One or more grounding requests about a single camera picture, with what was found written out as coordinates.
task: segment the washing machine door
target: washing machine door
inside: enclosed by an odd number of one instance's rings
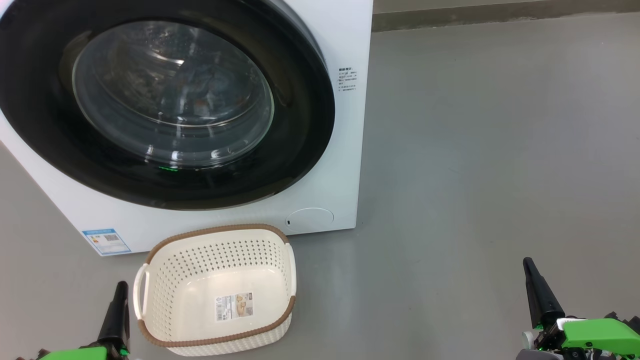
[[[76,181],[168,209],[281,192],[320,159],[335,113],[315,42],[269,0],[16,0],[0,109]]]

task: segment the white plastic basket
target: white plastic basket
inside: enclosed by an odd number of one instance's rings
[[[182,356],[276,342],[289,328],[295,300],[293,250],[269,225],[214,227],[168,238],[151,250],[133,286],[142,334]]]

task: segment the gray floor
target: gray floor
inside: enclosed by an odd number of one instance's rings
[[[220,359],[514,358],[524,256],[570,314],[640,313],[638,34],[633,14],[374,34],[358,227],[295,237],[289,332]],[[3,357],[91,342],[145,255],[99,258],[0,165]],[[178,358],[137,328],[131,350]]]

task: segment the front-loading washing machine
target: front-loading washing machine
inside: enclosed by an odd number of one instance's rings
[[[372,0],[0,0],[0,139],[101,255],[356,224]]]

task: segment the basket handle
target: basket handle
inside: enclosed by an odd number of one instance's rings
[[[296,258],[293,256],[293,248],[290,243],[286,243],[285,247],[289,252],[289,268],[291,269],[291,296],[296,296],[298,290],[298,277],[296,275]]]
[[[143,264],[138,273],[136,274],[136,280],[133,282],[133,311],[136,313],[138,320],[144,320],[147,313],[147,295],[149,293],[149,272],[145,271],[149,264]],[[142,302],[142,310],[140,310],[140,283],[142,282],[142,275],[145,276],[145,297]]]

